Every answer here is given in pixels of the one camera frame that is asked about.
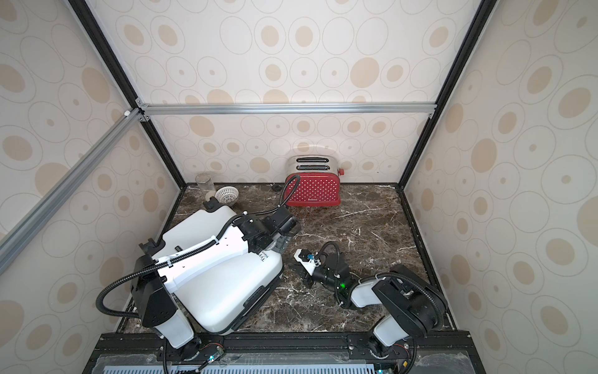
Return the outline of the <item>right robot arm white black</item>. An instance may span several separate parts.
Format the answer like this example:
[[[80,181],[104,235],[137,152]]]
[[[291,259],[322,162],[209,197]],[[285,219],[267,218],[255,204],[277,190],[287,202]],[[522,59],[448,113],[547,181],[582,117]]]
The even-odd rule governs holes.
[[[320,284],[342,309],[381,305],[386,315],[358,343],[375,358],[386,358],[407,338],[425,338],[444,326],[447,302],[442,293],[407,267],[359,278],[352,273],[338,242],[326,242],[319,252],[299,249],[294,254],[304,284]]]

